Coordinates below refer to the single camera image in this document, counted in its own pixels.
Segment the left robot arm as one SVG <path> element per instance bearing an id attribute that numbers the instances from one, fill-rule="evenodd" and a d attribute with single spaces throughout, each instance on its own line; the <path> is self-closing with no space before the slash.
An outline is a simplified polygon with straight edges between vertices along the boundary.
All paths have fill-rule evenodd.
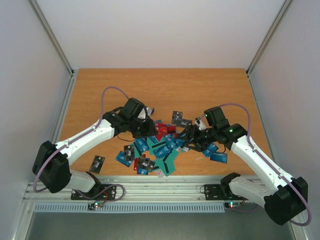
<path id="1" fill-rule="evenodd" d="M 44 189 L 52 194 L 70 189 L 85 199 L 97 199 L 103 193 L 102 183 L 92 173 L 71 170 L 70 166 L 98 144 L 121 133 L 130 132 L 135 139 L 155 136 L 153 113 L 154 109 L 129 98 L 124 106 L 104 113 L 78 134 L 57 143 L 45 141 L 40 145 L 32 167 L 35 180 L 41 181 Z"/>

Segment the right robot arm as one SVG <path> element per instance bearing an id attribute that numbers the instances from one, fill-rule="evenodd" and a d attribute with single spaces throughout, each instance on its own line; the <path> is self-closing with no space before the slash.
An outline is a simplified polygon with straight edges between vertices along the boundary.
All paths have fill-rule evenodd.
<path id="1" fill-rule="evenodd" d="M 263 182 L 260 185 L 233 172 L 220 180 L 221 194 L 225 198 L 237 195 L 257 204 L 278 225 L 295 224 L 293 218 L 307 211 L 306 222 L 297 225 L 309 225 L 312 214 L 308 205 L 308 183 L 302 177 L 294 178 L 270 159 L 251 138 L 249 127 L 230 124 L 221 106 L 205 110 L 203 117 L 207 128 L 200 126 L 198 118 L 177 135 L 184 146 L 202 152 L 208 150 L 210 144 L 219 143 L 240 157 Z"/>

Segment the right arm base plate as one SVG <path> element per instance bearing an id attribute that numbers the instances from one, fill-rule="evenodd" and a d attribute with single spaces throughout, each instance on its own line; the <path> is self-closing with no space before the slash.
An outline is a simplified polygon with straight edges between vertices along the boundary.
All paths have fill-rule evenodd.
<path id="1" fill-rule="evenodd" d="M 234 195 L 231 191 L 220 184 L 205 184 L 204 195 L 207 201 L 242 201 L 245 198 Z"/>

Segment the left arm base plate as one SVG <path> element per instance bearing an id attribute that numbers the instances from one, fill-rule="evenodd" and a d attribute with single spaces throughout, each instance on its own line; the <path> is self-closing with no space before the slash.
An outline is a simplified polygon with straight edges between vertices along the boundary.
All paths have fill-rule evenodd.
<path id="1" fill-rule="evenodd" d="M 104 201 L 114 200 L 117 193 L 117 187 L 114 184 L 100 184 L 94 186 L 89 192 L 79 190 L 71 191 L 71 200 L 81 201 Z"/>

